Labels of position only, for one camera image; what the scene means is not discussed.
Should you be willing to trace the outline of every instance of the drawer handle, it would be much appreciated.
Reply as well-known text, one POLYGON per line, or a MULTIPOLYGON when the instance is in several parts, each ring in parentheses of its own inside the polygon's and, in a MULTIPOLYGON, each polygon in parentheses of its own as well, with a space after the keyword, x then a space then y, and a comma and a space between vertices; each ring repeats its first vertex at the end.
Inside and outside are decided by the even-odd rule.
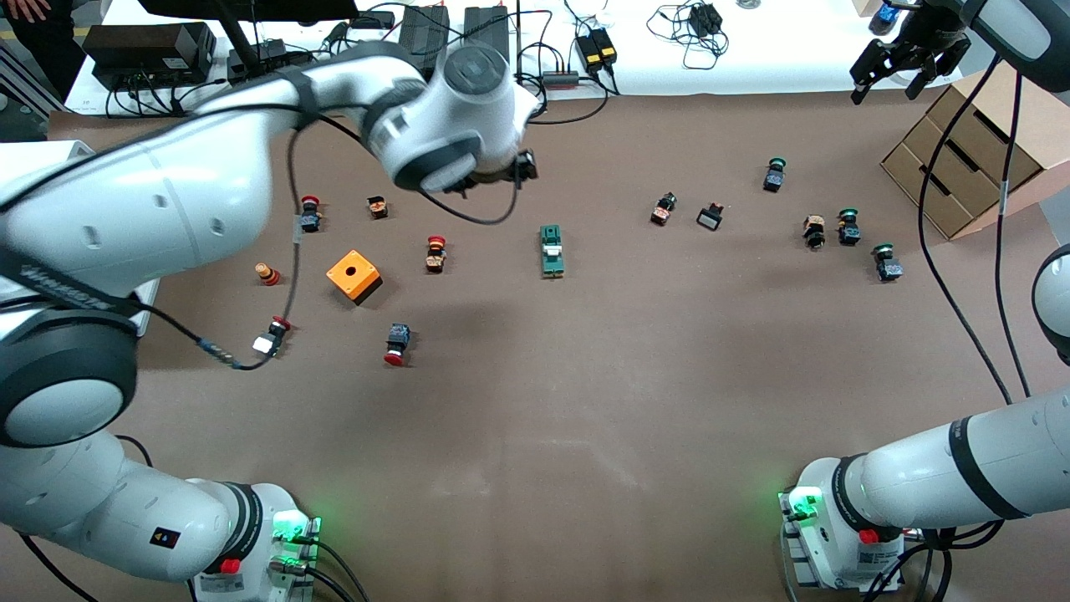
MULTIPOLYGON (((929 171, 929 169, 927 169, 924 165, 918 165, 918 171, 921 171, 921 173, 924 174, 929 171)), ((936 188, 939 189, 944 196, 951 196, 951 190, 944 185, 944 182, 939 181, 939 177, 937 177, 935 173, 929 177, 929 181, 932 182, 932 184, 936 186, 936 188)))
POLYGON ((989 119, 987 114, 984 114, 980 110, 975 109, 974 110, 974 117, 978 121, 980 121, 981 125, 983 125, 984 127, 987 127, 989 132, 992 132, 992 135, 995 136, 996 138, 998 138, 1000 142, 1003 142, 1005 144, 1009 144, 1010 143, 1010 136, 1008 136, 1007 134, 1004 134, 1003 129, 1000 129, 998 125, 996 125, 991 119, 989 119))
POLYGON ((948 140, 947 148, 951 149, 951 152, 953 152, 954 155, 959 157, 959 160, 961 160, 970 171, 976 173, 981 170, 981 166, 978 165, 973 158, 969 158, 966 151, 962 150, 962 146, 957 144, 954 140, 948 140))

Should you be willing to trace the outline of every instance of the brown table surface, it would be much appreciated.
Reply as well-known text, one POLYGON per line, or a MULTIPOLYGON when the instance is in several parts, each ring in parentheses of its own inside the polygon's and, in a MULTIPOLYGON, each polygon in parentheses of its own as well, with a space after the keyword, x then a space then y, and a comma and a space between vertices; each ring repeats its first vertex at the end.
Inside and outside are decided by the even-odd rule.
MULTIPOLYGON (((324 201, 326 227, 305 238, 285 354, 239 374, 153 321, 137 400, 112 432, 183 478, 285 487, 323 516, 324 540, 378 602, 781 602, 776 492, 808 462, 1002 403, 926 268, 913 205, 878 166, 933 97, 614 98, 595 119, 530 132, 541 177, 498 227, 392 188, 362 149, 317 126, 299 144, 299 188, 324 201), (774 155, 788 159, 779 194, 761 190, 774 155), (679 204, 658 227, 648 214, 667 190, 679 204), (388 219, 368 215, 377 194, 388 219), (694 223, 710 201, 727 205, 717 232, 694 223), (804 217, 831 222, 844 206, 859 209, 863 243, 807 250, 804 217), (567 273, 544 280, 538 230, 553 222, 567 273), (444 274, 425 273, 429 234, 448 241, 444 274), (895 283, 877 280, 869 252, 884 241, 906 269, 895 283), (361 308, 323 275, 350 248, 387 282, 361 308), (381 359, 395 322, 415 334, 404 369, 381 359)), ((590 106, 559 103, 548 118, 590 106)), ((55 135, 97 146, 116 135, 79 123, 55 135)), ((166 278, 157 300, 246 357, 286 294, 253 265, 292 276, 276 171, 257 243, 166 278)), ((503 184, 447 200, 492 215, 507 195, 503 184)), ((927 231, 1019 390, 993 303, 992 229, 954 244, 927 231)), ((1055 243, 1036 207, 1006 233, 1008 311, 1044 391, 1070 377, 1029 305, 1055 243)), ((957 554, 948 600, 1068 596, 1067 528, 1068 514, 1038 516, 957 554)), ((45 550, 102 601, 186 599, 181 585, 45 550)), ((74 600, 9 530, 0 575, 2 600, 74 600)))

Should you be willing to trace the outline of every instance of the black monitor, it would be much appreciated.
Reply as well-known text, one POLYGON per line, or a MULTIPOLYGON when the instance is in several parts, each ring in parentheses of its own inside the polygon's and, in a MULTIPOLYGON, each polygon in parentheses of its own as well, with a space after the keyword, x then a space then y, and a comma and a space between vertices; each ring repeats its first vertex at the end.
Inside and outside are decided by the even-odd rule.
POLYGON ((360 16, 353 0, 138 0, 163 17, 217 20, 250 75, 262 75, 257 52, 238 21, 320 21, 360 16))

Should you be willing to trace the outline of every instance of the cardboard box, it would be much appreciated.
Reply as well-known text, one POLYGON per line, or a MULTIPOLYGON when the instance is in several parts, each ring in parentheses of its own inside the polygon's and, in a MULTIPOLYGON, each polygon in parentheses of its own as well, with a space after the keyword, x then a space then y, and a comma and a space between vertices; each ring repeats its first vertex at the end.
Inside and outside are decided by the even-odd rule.
POLYGON ((884 0, 851 0, 855 4, 855 11, 859 17, 872 17, 881 10, 884 0))
MULTIPOLYGON (((882 161, 915 204, 936 142, 980 76, 951 84, 882 161)), ((998 216, 1014 78, 1007 64, 996 68, 951 130, 933 167, 924 211, 948 238, 976 232, 998 216)), ((1070 185, 1070 107, 1028 80, 1022 87, 1009 184, 1008 215, 1070 185)))

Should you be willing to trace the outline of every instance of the black trousers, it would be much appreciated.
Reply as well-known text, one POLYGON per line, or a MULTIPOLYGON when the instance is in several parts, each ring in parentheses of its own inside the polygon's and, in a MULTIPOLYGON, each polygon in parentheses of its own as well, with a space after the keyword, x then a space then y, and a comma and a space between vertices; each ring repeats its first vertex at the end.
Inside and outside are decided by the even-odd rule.
POLYGON ((4 17, 11 24, 15 37, 33 55, 41 71, 45 72, 48 81, 60 93, 61 101, 71 93, 86 58, 81 46, 74 41, 74 19, 71 18, 73 1, 49 0, 52 9, 45 11, 46 19, 42 21, 34 18, 34 22, 30 22, 21 13, 19 18, 13 19, 6 0, 0 0, 4 17))

